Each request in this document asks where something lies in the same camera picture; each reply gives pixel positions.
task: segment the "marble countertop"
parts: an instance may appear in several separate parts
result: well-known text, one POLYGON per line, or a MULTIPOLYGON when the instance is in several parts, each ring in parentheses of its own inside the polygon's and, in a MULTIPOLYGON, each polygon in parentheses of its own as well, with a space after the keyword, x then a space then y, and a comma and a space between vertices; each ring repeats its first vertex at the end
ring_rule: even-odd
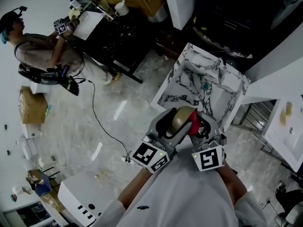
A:
POLYGON ((213 116, 224 132, 238 111, 250 80, 227 64, 223 85, 212 68, 218 58, 187 44, 167 75, 151 106, 163 112, 180 106, 192 106, 213 116))

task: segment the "marble floor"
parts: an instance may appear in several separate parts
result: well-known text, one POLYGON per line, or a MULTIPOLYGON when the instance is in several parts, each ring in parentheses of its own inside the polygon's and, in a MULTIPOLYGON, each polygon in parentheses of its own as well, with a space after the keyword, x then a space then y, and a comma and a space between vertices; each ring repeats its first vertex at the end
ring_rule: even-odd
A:
MULTIPOLYGON (((136 72, 143 84, 127 76, 110 86, 94 82, 95 111, 100 123, 113 137, 122 141, 128 151, 158 115, 150 102, 173 64, 173 60, 150 51, 136 72)), ((43 125, 44 135, 35 139, 35 143, 40 156, 55 156, 62 179, 85 170, 113 185, 118 195, 140 168, 121 160, 126 156, 125 149, 100 128, 92 111, 92 96, 93 85, 88 82, 80 85, 78 97, 60 86, 53 87, 47 95, 52 108, 43 125), (100 142, 102 148, 92 162, 91 157, 100 142)), ((298 188, 289 178, 291 173, 276 159, 260 151, 261 143, 249 132, 230 127, 226 136, 227 162, 238 172, 245 186, 254 192, 259 203, 271 199, 274 208, 282 212, 274 191, 279 180, 285 180, 290 190, 298 188)), ((263 211, 268 226, 276 226, 276 214, 271 206, 266 206, 263 211)))

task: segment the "sink basin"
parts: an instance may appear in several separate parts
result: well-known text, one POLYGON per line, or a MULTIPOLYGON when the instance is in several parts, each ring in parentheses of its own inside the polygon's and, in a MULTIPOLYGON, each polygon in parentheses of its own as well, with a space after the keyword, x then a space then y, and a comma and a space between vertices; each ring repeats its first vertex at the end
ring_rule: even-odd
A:
POLYGON ((217 57, 187 44, 169 72, 151 106, 166 109, 192 106, 214 117, 222 132, 232 122, 245 96, 250 81, 227 64, 223 85, 212 66, 217 57))
POLYGON ((262 136, 297 172, 303 162, 303 98, 277 100, 262 136), (293 109, 292 115, 286 117, 286 126, 283 126, 280 114, 282 110, 286 111, 287 102, 293 104, 293 109))

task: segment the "shoe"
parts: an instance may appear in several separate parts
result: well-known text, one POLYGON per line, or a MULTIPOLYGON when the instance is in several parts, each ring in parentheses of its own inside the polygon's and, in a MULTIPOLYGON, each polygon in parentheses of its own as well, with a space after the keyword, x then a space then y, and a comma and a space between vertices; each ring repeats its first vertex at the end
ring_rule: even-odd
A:
POLYGON ((121 78, 121 76, 122 76, 121 72, 118 71, 114 72, 112 74, 112 79, 108 83, 106 83, 106 85, 111 85, 112 83, 118 81, 121 78))
POLYGON ((278 226, 284 227, 288 224, 286 218, 280 217, 279 215, 276 215, 275 222, 278 226))
POLYGON ((286 185, 284 184, 284 182, 282 181, 278 182, 278 184, 276 185, 275 195, 277 194, 277 192, 281 192, 281 193, 286 192, 286 185))

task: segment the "cup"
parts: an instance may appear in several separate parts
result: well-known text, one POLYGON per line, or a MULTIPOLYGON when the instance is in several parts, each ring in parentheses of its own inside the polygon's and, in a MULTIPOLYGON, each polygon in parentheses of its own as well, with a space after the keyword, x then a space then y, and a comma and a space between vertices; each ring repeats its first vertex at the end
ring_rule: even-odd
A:
POLYGON ((123 0, 122 2, 118 3, 115 5, 115 14, 119 17, 119 16, 125 16, 126 14, 128 14, 129 9, 128 7, 125 5, 125 1, 123 0))

